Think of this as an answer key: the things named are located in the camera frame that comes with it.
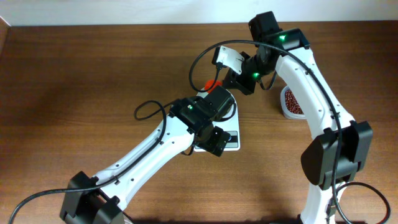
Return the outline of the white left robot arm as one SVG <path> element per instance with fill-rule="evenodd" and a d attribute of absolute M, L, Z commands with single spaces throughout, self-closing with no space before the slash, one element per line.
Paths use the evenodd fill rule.
<path fill-rule="evenodd" d="M 216 123 L 236 110 L 232 94 L 221 86 L 205 96 L 176 100 L 159 126 L 132 151 L 88 177 L 77 173 L 65 194 L 60 218 L 67 224 L 132 223 L 124 210 L 136 192 L 169 160 L 190 146 L 222 155 L 230 133 Z"/>

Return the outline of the red measuring scoop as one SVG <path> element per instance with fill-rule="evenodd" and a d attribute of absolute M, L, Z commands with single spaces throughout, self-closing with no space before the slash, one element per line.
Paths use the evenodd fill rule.
<path fill-rule="evenodd" d="M 221 85 L 221 81 L 208 80 L 203 89 L 206 90 L 207 93 L 211 93 L 217 86 Z"/>

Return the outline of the red adzuki beans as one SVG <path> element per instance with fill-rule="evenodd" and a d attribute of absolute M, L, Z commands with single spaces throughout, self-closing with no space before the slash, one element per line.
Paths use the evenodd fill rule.
<path fill-rule="evenodd" d="M 299 106 L 294 94 L 290 89 L 285 91 L 285 105 L 287 109 L 293 114 L 303 114 L 301 107 Z"/>

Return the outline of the white bowl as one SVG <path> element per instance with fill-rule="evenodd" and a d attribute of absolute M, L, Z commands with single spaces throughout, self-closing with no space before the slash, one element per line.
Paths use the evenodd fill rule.
<path fill-rule="evenodd" d="M 233 94 L 220 85 L 215 85 L 209 90 L 202 88 L 197 93 L 197 96 L 204 98 L 207 102 L 212 103 L 212 105 L 217 108 L 226 105 L 227 103 L 232 106 L 236 102 Z"/>

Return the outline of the white digital kitchen scale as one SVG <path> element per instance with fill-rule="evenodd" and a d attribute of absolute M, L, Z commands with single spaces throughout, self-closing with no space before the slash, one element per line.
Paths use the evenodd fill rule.
<path fill-rule="evenodd" d="M 228 112 L 223 116 L 228 120 L 222 122 L 213 122 L 214 126 L 217 126 L 223 131 L 230 134 L 229 140 L 226 143 L 224 151 L 238 151 L 240 149 L 240 132 L 239 132 L 239 117 L 238 117 L 238 106 L 234 103 L 230 107 Z"/>

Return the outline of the clear plastic container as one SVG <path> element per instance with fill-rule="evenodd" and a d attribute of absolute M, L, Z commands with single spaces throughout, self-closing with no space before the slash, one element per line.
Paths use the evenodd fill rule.
<path fill-rule="evenodd" d="M 292 90 L 285 86 L 280 93 L 280 103 L 283 115 L 287 119 L 306 119 Z"/>

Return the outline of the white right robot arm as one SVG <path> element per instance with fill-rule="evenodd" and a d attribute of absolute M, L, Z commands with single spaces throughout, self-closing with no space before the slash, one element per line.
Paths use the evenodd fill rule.
<path fill-rule="evenodd" d="M 257 47 L 254 56 L 224 45 L 214 54 L 215 64 L 229 68 L 223 85 L 250 95 L 255 84 L 271 72 L 285 81 L 301 107 L 313 139 L 301 155 L 302 169 L 310 185 L 300 221 L 335 223 L 335 215 L 343 213 L 342 193 L 356 185 L 354 178 L 364 168 L 373 131 L 368 122 L 356 122 L 338 101 L 300 29 L 282 30 L 273 12 L 265 12 L 249 21 L 249 30 L 249 43 Z"/>

